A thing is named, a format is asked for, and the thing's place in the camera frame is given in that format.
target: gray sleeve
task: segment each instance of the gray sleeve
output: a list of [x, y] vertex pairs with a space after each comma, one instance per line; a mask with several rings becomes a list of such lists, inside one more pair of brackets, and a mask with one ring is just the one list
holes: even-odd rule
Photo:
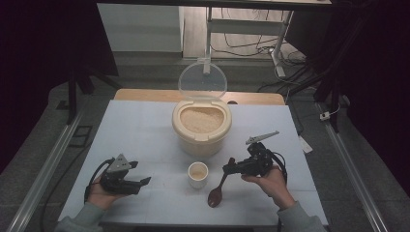
[[75, 218], [64, 217], [57, 224], [54, 232], [103, 232], [99, 222], [104, 213], [104, 210], [86, 202]]
[[278, 216], [286, 231], [326, 232], [318, 216], [310, 217], [299, 202], [289, 209], [279, 211]]

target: gray floor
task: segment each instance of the gray floor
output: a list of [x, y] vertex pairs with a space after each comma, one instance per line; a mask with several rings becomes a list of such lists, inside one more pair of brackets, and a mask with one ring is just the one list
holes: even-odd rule
[[[116, 52], [115, 58], [120, 76], [115, 81], [127, 88], [177, 89], [178, 77], [182, 70], [201, 54], [185, 54], [185, 59], [172, 55], [128, 54]], [[265, 58], [233, 59], [232, 56], [214, 56], [213, 62], [220, 66], [228, 79], [228, 91], [256, 92], [264, 84], [275, 83], [272, 61]], [[284, 67], [286, 73], [293, 73], [295, 67]], [[104, 82], [93, 78], [96, 90], [91, 96], [78, 94], [79, 101], [88, 99], [80, 126], [92, 127], [87, 141], [72, 139], [72, 144], [91, 143], [104, 111], [115, 95], [115, 90]], [[262, 92], [275, 92], [281, 84], [265, 88]], [[332, 144], [325, 125], [318, 119], [318, 110], [312, 100], [313, 89], [306, 89], [291, 99], [287, 99], [295, 125], [302, 137], [313, 148], [307, 154], [307, 162], [316, 184], [325, 214], [330, 223], [329, 230], [337, 231], [373, 231], [362, 203], [353, 189], [337, 151]], [[67, 84], [54, 88], [49, 95], [47, 109], [30, 136], [17, 152], [14, 160], [0, 176], [0, 231], [6, 231], [28, 189], [33, 184], [45, 159], [56, 142], [68, 119], [65, 109], [57, 109], [61, 101], [66, 101]], [[352, 126], [346, 117], [346, 104], [338, 113], [340, 136], [343, 138], [352, 159], [360, 170], [364, 182], [381, 211], [390, 231], [410, 231], [410, 199], [399, 186], [392, 173], [367, 144], [366, 140]], [[55, 171], [37, 210], [28, 222], [26, 231], [40, 231], [41, 210], [50, 195], [51, 189], [74, 160], [73, 166], [51, 195], [44, 214], [45, 231], [52, 231], [57, 218], [64, 207], [78, 171], [84, 161], [87, 150], [74, 159], [82, 148], [68, 147]], [[105, 225], [105, 231], [182, 231], [181, 228], [125, 227]], [[254, 231], [272, 231], [267, 228], [255, 228]]]

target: small cup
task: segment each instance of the small cup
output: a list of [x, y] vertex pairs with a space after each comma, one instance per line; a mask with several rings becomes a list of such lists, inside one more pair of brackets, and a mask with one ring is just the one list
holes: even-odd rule
[[194, 162], [188, 168], [190, 185], [194, 189], [201, 189], [206, 185], [208, 177], [208, 167], [203, 162]]

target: white cabinet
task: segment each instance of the white cabinet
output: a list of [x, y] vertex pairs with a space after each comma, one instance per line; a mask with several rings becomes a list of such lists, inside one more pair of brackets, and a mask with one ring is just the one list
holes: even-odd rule
[[183, 49], [184, 8], [98, 4], [112, 51]]

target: red spoon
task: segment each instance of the red spoon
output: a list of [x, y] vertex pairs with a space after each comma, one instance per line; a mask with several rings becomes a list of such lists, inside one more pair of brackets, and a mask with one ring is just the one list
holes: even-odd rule
[[[235, 163], [235, 159], [230, 158], [228, 164], [234, 164], [234, 163]], [[208, 205], [211, 208], [217, 207], [219, 203], [222, 201], [222, 185], [223, 185], [223, 182], [225, 182], [227, 176], [228, 176], [227, 174], [223, 173], [222, 179], [220, 180], [220, 185], [212, 189], [211, 192], [209, 192]]]

